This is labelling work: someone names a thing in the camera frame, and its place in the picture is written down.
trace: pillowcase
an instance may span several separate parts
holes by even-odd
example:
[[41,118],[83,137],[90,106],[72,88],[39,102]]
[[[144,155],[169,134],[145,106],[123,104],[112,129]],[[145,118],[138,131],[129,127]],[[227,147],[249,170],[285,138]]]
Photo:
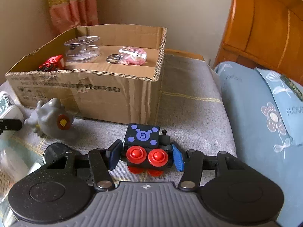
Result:
[[[272,91],[277,107],[288,134],[292,137],[292,145],[303,145],[303,102],[280,79],[281,74],[256,68]],[[295,85],[302,91],[303,87]]]

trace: bed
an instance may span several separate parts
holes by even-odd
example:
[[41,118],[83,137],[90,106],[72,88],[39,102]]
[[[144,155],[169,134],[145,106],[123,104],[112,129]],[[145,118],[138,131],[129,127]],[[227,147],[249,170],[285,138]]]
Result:
[[215,67],[238,158],[282,188],[278,223],[299,226],[303,103],[280,76],[303,90],[303,1],[233,0]]

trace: bear logo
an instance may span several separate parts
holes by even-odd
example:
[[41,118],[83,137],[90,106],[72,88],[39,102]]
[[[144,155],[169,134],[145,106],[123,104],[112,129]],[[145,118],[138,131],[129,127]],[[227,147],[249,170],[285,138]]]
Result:
[[149,140],[150,133],[152,133],[151,130],[141,131],[140,129],[136,129],[136,132],[137,132],[137,139],[142,141],[142,142],[145,142],[145,141]]

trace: keychain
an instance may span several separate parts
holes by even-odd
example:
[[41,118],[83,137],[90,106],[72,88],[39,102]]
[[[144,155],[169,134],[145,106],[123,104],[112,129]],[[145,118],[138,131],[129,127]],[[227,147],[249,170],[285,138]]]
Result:
[[119,63],[123,65],[142,65],[146,62],[147,54],[141,48],[123,47],[119,54],[111,54],[107,57],[108,63]]

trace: gray ribbed panel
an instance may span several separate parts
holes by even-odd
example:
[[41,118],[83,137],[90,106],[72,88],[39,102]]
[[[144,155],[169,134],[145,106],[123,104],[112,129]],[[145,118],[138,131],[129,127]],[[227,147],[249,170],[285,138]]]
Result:
[[[42,227],[24,221],[12,227]],[[45,227],[232,227],[208,213],[194,193],[172,183],[121,182],[110,192],[96,194],[89,207],[67,221]],[[278,227],[275,223],[259,227]]]

